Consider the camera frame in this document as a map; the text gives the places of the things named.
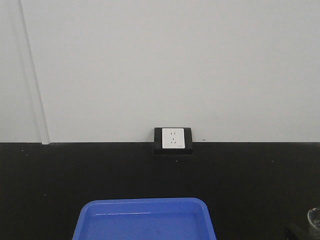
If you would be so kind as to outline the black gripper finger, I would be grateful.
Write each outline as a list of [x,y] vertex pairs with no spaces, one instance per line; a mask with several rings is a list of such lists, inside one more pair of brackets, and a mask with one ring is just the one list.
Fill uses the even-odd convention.
[[319,240],[320,235],[308,233],[296,224],[290,223],[284,226],[284,238],[286,240]]

